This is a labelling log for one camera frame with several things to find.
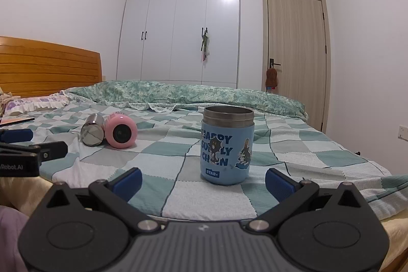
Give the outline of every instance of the white wardrobe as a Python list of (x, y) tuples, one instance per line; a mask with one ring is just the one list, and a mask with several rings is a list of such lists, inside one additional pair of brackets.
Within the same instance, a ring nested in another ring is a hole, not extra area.
[(238, 34), (239, 0), (127, 0), (117, 79), (235, 88)]

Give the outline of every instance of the triangular cutout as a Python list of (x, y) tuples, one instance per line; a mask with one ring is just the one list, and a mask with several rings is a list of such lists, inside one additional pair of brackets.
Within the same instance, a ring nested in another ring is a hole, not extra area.
[(353, 192), (350, 190), (345, 190), (343, 195), (340, 198), (339, 205), (351, 206), (353, 208), (361, 207), (356, 198), (354, 197)]
[(54, 196), (52, 196), (50, 202), (47, 204), (47, 208), (55, 208), (64, 205), (69, 205), (69, 201), (67, 196), (65, 196), (64, 191), (59, 189), (55, 192)]

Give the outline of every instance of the purple cloth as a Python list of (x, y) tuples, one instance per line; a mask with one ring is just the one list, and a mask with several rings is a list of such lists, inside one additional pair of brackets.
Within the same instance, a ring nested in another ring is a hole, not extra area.
[(0, 271), (27, 272), (17, 248), (18, 236), (27, 220), (20, 211), (0, 206)]

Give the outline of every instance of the blue insulated food jar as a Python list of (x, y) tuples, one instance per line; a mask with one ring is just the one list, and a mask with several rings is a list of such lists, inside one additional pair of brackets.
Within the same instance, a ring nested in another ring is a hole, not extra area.
[(254, 112), (235, 106), (204, 109), (201, 123), (201, 174), (218, 185), (234, 185), (249, 174)]

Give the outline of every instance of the brown pouch hanging on door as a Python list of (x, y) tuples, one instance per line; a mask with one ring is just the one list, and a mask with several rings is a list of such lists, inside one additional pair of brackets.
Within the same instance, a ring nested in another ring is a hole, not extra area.
[(273, 67), (269, 68), (266, 71), (265, 86), (275, 88), (278, 85), (277, 77), (278, 77), (278, 73), (276, 72), (276, 69), (274, 69)]

